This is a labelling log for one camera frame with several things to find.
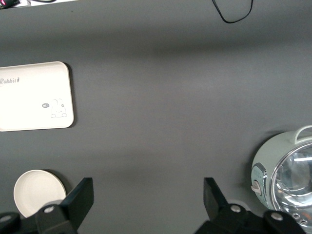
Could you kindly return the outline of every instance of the white tray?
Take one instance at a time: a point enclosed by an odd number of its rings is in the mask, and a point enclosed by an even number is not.
[[[66,128],[73,121],[64,63],[0,68],[0,131]]]

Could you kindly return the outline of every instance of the white round plate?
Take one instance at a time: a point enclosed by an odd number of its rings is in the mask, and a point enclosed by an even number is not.
[[[22,174],[14,186],[14,200],[20,213],[29,217],[47,204],[59,204],[66,197],[62,182],[52,173],[31,170]]]

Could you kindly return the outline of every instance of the white handle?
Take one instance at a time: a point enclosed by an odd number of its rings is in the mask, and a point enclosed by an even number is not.
[[[312,125],[308,125],[308,126],[304,126],[304,127],[302,127],[302,128],[299,128],[299,129],[294,133],[294,136],[293,136],[293,142],[294,142],[294,144],[303,143],[303,142],[305,142],[305,141],[312,141],[312,136],[304,137],[304,138],[298,140],[298,136],[300,135],[300,133],[301,133],[303,130],[307,129],[307,128],[312,128]]]

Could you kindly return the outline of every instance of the white electric pot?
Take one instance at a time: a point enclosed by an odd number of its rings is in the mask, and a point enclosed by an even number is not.
[[[252,190],[269,209],[284,211],[312,233],[312,133],[276,135],[258,150],[252,165]]]

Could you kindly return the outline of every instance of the transparent lid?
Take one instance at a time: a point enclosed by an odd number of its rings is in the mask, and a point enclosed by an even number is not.
[[[312,144],[286,156],[272,178],[272,202],[312,234]]]

